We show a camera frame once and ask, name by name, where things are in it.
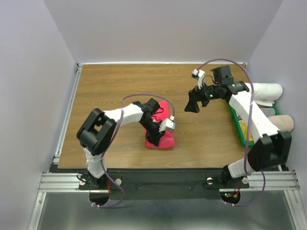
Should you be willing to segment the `green plastic bin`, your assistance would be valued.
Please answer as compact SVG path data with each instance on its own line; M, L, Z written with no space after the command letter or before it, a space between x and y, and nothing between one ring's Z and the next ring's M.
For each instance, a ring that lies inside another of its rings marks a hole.
M294 121L290 115L280 115L276 106L272 107L259 105L261 111L267 116L267 118L277 127L281 132L291 132L294 129ZM231 113L232 120L234 122L239 140L242 146L246 144L247 138L247 125L242 120L240 115L232 108L228 106Z

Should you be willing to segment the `pink microfiber towel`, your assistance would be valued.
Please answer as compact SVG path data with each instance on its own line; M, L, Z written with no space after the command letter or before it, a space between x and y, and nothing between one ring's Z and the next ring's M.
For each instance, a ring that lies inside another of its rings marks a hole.
M156 122L162 122L163 120L165 120L166 118L170 118L171 116L167 101L160 101L159 105L160 109L158 109L157 112L151 116L151 118ZM173 133L167 130L165 134L161 137L159 141L159 146L155 146L148 140L145 140L145 146L150 149L172 149L175 146Z

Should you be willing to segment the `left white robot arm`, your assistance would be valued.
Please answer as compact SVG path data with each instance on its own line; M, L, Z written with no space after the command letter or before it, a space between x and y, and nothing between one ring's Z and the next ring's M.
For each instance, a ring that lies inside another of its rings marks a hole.
M173 117L164 120L156 118L158 110L163 108L153 98L146 103L135 101L115 110L92 110L77 132L77 139L86 155L88 170L88 178L81 181L97 189L106 185L104 154L121 126L140 123L146 130L146 140L158 147L168 125L173 127Z

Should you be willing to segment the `yellow towel in bin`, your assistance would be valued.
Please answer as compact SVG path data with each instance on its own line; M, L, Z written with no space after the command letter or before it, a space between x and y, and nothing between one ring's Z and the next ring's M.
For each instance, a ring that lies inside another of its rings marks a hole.
M242 131L242 135L243 135L244 140L247 140L247 134L248 134L248 126L247 126L247 124L243 120L239 120L239 127L240 127L240 129ZM254 139L253 139L253 136L252 136L251 132L250 132L250 135L249 135L249 141L250 142L254 142Z

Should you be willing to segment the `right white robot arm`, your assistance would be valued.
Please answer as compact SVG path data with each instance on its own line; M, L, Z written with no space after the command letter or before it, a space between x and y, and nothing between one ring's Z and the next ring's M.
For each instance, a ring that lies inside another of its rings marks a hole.
M212 72L213 84L207 85L204 82L205 72L193 70L192 77L198 83L189 91L189 101L184 110L198 113L198 102L206 107L210 100L223 99L245 122L254 140L254 145L248 148L244 158L223 167L221 183L231 187L238 182L238 178L286 163L291 134L282 132L268 119L253 100L251 85L235 81L229 66L214 68Z

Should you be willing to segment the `beige rolled towel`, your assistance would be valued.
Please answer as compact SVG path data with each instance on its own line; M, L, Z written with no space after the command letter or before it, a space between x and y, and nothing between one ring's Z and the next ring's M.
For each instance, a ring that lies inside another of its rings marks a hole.
M279 128L281 132L291 132L294 129L294 121L290 115L274 115L268 119Z

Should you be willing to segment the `aluminium frame rail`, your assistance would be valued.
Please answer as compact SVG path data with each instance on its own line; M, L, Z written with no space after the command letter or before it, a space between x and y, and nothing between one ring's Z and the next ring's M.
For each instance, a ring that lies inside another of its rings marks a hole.
M79 191L77 173L44 173L41 176L39 192L68 193Z

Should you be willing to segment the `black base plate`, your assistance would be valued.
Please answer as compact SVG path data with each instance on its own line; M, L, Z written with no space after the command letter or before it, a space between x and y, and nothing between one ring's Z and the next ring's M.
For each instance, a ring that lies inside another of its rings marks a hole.
M77 173L79 191L88 193L94 206L111 207L124 200L223 199L238 202L249 187L243 177L224 184L221 168L108 169L99 187L84 183L87 170L59 170L48 173Z

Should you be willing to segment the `white rolled towel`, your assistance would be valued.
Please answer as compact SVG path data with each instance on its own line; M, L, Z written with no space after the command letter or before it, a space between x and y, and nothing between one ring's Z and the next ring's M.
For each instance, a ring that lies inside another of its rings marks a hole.
M283 88L277 83L254 83L254 100L277 101L282 93Z

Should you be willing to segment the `grey rolled towel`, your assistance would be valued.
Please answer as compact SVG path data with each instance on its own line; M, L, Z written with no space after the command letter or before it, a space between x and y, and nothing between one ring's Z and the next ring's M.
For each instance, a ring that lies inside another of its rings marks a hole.
M272 107L261 107L260 109L267 117L276 115L276 112Z

